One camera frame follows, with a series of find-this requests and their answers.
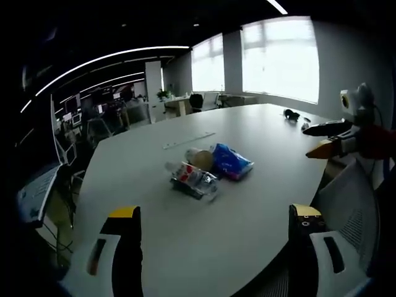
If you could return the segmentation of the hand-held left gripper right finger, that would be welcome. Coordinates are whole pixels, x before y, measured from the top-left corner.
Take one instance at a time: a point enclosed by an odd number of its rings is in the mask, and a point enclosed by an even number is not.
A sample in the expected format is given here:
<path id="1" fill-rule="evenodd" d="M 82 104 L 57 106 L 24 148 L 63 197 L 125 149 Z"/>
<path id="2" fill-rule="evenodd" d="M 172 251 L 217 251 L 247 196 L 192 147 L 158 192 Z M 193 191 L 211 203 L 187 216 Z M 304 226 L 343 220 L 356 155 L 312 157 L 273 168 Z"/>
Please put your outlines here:
<path id="1" fill-rule="evenodd" d="M 356 250 L 337 231 L 327 231 L 320 211 L 289 207 L 290 296 L 352 296 L 356 287 Z"/>

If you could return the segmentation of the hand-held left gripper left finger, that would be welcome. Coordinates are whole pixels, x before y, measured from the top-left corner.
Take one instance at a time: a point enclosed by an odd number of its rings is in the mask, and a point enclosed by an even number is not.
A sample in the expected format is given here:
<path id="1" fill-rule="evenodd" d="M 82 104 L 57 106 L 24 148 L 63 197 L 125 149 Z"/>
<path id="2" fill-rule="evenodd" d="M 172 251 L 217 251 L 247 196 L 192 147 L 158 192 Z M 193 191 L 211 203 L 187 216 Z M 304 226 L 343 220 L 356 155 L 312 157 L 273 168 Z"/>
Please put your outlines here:
<path id="1" fill-rule="evenodd" d="M 140 207 L 110 213 L 96 239 L 77 246 L 62 281 L 70 296 L 142 296 Z"/>

